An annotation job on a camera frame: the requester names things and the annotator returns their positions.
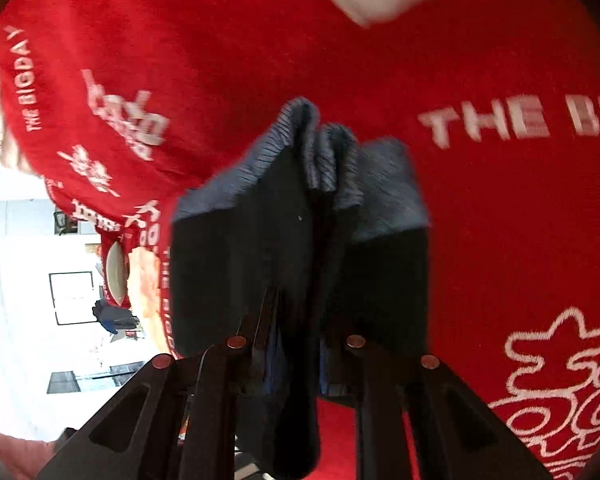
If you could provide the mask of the black pants with blue trim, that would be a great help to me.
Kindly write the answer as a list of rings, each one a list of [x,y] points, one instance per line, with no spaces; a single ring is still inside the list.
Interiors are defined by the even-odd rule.
[[[279,288],[280,383],[252,384],[239,446],[277,479],[301,479],[320,452],[322,339],[358,334],[396,359],[422,352],[429,217],[405,145],[362,143],[287,103],[247,154],[178,202],[170,248],[176,352],[234,334]]]

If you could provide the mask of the cream folded cloth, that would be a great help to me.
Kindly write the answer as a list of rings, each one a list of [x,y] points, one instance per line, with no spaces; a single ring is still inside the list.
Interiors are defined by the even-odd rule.
[[[154,344],[156,352],[170,354],[161,318],[160,261],[150,250],[137,247],[129,253],[129,265],[128,296],[131,310],[140,320],[143,332]]]

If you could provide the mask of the red blanket with white characters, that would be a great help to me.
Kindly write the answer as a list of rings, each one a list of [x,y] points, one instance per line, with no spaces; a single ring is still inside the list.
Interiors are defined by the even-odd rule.
[[[296,99],[401,141],[429,217],[422,352],[393,367],[417,478],[600,471],[600,30],[579,0],[425,0],[361,26],[332,0],[8,0],[0,107],[52,201],[160,261],[178,202]],[[310,474],[344,478],[353,414],[317,399]]]

